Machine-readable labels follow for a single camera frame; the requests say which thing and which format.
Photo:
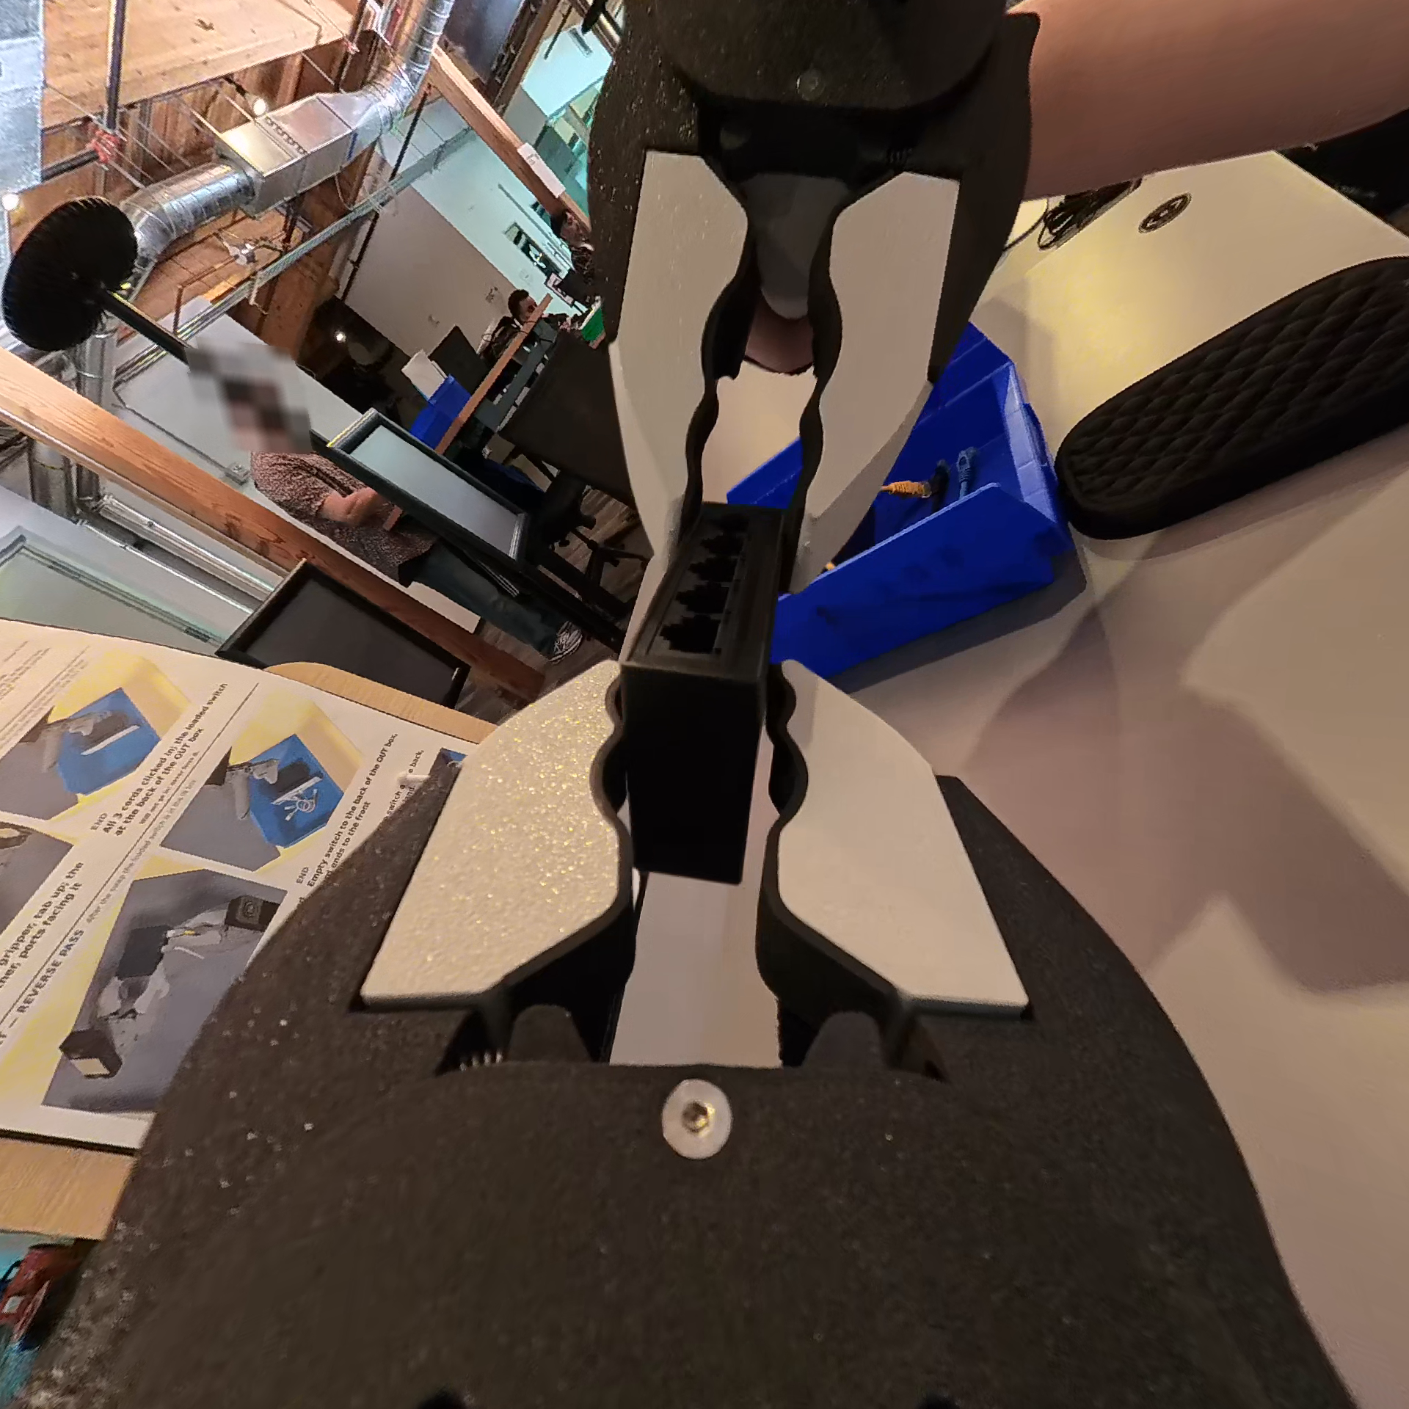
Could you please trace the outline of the blue plastic bin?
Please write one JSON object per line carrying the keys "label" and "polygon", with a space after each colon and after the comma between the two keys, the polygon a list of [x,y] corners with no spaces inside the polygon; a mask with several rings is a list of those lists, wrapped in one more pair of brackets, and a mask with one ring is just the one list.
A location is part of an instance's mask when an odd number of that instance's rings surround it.
{"label": "blue plastic bin", "polygon": [[1014,362],[969,325],[885,491],[831,566],[779,596],[771,660],[833,677],[1046,586],[1070,546],[1026,387]]}

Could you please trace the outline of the black disc on pole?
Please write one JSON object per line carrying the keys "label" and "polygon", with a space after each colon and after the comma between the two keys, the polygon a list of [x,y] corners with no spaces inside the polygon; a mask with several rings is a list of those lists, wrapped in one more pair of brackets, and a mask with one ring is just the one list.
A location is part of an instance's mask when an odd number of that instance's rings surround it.
{"label": "black disc on pole", "polygon": [[135,271],[135,229],[117,204],[100,197],[65,200],[28,231],[11,254],[3,281],[3,316],[23,343],[68,351],[87,375],[102,367],[88,350],[105,326],[119,323],[204,378],[219,360],[145,316],[124,294]]}

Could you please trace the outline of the small red box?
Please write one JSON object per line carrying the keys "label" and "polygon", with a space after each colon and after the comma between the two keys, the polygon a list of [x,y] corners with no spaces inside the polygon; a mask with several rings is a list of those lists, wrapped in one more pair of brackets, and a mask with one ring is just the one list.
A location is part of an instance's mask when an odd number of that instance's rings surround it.
{"label": "small red box", "polygon": [[85,1244],[33,1242],[1,1272],[1,1351],[33,1346],[62,1316],[82,1272]]}

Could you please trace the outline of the framed monitor on stand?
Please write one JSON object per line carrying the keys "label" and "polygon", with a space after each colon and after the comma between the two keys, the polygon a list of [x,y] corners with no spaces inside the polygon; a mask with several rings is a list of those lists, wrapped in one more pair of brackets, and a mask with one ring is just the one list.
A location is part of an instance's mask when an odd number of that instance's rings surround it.
{"label": "framed monitor on stand", "polygon": [[457,551],[489,564],[528,563],[526,511],[384,414],[362,414],[322,450]]}

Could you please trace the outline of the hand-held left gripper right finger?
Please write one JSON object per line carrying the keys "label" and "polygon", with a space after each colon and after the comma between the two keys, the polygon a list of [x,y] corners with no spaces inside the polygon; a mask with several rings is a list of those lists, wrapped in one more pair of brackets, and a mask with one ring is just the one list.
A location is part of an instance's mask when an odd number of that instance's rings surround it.
{"label": "hand-held left gripper right finger", "polygon": [[768,695],[754,957],[801,1063],[865,1016],[905,1063],[927,1017],[1018,1019],[1029,999],[937,776],[894,727],[796,660]]}

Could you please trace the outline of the person's right hand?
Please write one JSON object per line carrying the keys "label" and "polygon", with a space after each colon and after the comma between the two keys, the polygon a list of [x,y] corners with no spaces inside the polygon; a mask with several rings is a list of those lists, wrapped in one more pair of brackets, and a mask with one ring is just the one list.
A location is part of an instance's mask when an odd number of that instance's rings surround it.
{"label": "person's right hand", "polygon": [[751,316],[744,360],[776,375],[800,375],[813,367],[813,328],[808,318],[784,318],[761,301]]}

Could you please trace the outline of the black network switch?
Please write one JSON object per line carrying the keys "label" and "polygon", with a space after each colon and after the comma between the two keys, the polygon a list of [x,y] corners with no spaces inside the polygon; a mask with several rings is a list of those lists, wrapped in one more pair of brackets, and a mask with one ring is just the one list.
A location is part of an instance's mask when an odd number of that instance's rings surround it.
{"label": "black network switch", "polygon": [[627,648],[620,756],[640,871],[743,876],[781,543],[776,506],[701,506]]}

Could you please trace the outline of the person's right forearm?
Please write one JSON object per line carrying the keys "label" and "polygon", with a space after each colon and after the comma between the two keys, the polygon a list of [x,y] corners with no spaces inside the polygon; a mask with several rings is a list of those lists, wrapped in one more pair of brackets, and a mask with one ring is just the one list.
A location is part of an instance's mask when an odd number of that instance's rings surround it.
{"label": "person's right forearm", "polygon": [[1405,110],[1405,1],[1029,1],[1024,197],[1304,147]]}

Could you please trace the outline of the black mesh wrist rest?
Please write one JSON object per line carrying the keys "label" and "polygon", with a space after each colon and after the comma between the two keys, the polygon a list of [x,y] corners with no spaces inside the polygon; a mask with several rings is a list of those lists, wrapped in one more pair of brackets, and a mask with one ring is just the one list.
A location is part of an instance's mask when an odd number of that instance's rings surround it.
{"label": "black mesh wrist rest", "polygon": [[1068,524],[1125,539],[1388,434],[1407,419],[1407,256],[1328,273],[1086,412],[1055,452]]}

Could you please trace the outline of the dark monitor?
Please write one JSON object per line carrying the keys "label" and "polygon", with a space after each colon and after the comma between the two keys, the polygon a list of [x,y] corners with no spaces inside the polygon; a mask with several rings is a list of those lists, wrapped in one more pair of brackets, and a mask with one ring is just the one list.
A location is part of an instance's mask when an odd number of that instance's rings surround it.
{"label": "dark monitor", "polygon": [[214,653],[258,668],[325,663],[447,707],[469,677],[469,665],[431,637],[306,561]]}

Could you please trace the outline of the silver air duct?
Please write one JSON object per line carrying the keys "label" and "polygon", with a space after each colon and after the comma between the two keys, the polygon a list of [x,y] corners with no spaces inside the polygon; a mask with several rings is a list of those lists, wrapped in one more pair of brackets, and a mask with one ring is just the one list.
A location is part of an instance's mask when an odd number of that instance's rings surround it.
{"label": "silver air duct", "polygon": [[405,112],[427,76],[452,1],[389,3],[387,29],[350,90],[313,93],[216,133],[216,159],[122,202],[137,266],[233,211],[259,216],[352,165]]}

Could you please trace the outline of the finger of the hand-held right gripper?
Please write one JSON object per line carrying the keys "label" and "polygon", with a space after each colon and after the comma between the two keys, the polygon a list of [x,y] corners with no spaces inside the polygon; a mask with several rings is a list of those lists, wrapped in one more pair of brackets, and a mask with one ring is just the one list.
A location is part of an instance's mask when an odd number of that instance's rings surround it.
{"label": "finger of the hand-held right gripper", "polygon": [[900,172],[845,204],[826,276],[838,351],[820,378],[820,460],[798,533],[798,581],[852,536],[887,479],[929,390],[959,184]]}
{"label": "finger of the hand-held right gripper", "polygon": [[719,311],[748,251],[746,211],[704,159],[645,154],[607,350],[628,486],[652,554],[647,576],[664,575],[701,502]]}

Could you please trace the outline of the instruction sheet board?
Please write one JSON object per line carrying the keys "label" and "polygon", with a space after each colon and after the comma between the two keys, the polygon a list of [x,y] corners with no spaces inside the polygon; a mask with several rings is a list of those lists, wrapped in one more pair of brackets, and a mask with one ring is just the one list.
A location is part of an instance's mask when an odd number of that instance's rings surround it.
{"label": "instruction sheet board", "polygon": [[97,1239],[280,922],[493,726],[327,665],[1,627],[1,1225]]}

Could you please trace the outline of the wooden beam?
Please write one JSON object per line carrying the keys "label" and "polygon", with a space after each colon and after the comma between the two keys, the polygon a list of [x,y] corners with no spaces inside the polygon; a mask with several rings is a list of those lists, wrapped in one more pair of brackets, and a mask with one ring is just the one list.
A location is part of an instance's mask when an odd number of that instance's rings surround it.
{"label": "wooden beam", "polygon": [[1,417],[78,466],[166,504],[182,519],[202,524],[276,568],[313,564],[400,625],[481,670],[516,702],[524,705],[538,697],[541,670],[472,635],[362,559],[243,496],[6,348],[1,351]]}

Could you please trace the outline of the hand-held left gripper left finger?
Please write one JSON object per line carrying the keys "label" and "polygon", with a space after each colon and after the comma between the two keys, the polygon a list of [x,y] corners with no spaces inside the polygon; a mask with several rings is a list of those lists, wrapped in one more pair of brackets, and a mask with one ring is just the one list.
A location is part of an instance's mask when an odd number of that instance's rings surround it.
{"label": "hand-held left gripper left finger", "polygon": [[553,1006],[608,1058],[637,947],[618,677],[598,662],[474,746],[362,980],[368,1009],[459,1009],[504,1051],[519,1012]]}

